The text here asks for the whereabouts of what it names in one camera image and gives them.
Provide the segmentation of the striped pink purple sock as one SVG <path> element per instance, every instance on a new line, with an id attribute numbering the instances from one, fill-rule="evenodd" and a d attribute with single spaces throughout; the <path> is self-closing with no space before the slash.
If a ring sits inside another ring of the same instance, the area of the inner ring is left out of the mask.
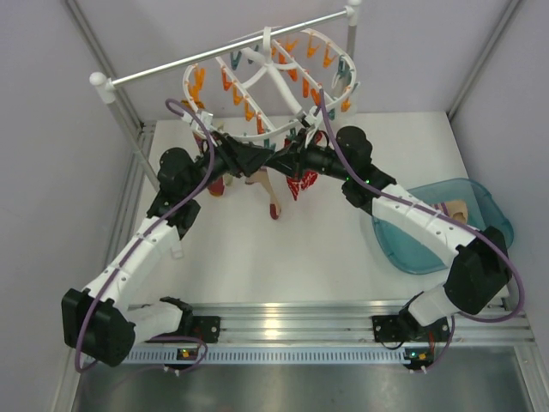
<path id="1" fill-rule="evenodd" d="M 281 204 L 275 194 L 275 190 L 271 184 L 266 168 L 261 168 L 259 171 L 247 177 L 244 181 L 247 185 L 259 184 L 269 196 L 269 214 L 273 220 L 278 220 L 281 215 Z"/>

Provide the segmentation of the white round clip hanger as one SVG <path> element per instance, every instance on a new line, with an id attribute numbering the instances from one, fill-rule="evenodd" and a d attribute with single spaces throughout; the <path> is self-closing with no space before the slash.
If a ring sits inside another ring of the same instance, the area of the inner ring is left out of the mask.
<path id="1" fill-rule="evenodd" d="M 261 144 L 303 127 L 300 116 L 320 102 L 332 120 L 351 114 L 359 85 L 353 58 L 312 28 L 192 64 L 182 79 L 184 103 Z"/>

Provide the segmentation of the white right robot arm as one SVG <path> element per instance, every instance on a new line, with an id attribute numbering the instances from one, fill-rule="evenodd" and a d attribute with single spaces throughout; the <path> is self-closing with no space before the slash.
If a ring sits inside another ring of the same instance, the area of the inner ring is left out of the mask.
<path id="1" fill-rule="evenodd" d="M 324 134 L 327 143 L 320 146 L 299 132 L 267 166 L 293 179 L 312 171 L 341 180 L 352 206 L 398 227 L 449 269 L 442 284 L 419 293 L 399 311 L 397 323 L 405 337 L 420 340 L 432 324 L 457 313 L 472 318 L 510 282 L 515 271 L 498 229 L 480 231 L 414 197 L 373 164 L 372 145 L 359 127 Z"/>

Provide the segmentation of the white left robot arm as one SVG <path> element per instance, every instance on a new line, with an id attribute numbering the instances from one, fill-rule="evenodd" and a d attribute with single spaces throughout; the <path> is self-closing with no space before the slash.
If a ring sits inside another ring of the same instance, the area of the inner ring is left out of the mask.
<path id="1" fill-rule="evenodd" d="M 159 336 L 176 341 L 191 336 L 190 305 L 164 297 L 133 309 L 133 295 L 158 262 L 180 246 L 200 211 L 196 195 L 225 174 L 251 176 L 273 153 L 219 133 L 196 158 L 183 148 L 164 152 L 158 172 L 160 190 L 137 233 L 97 278 L 82 290 L 70 289 L 62 298 L 64 341 L 75 349 L 79 372 L 86 371 L 80 359 L 84 354 L 115 367 L 137 343 Z"/>

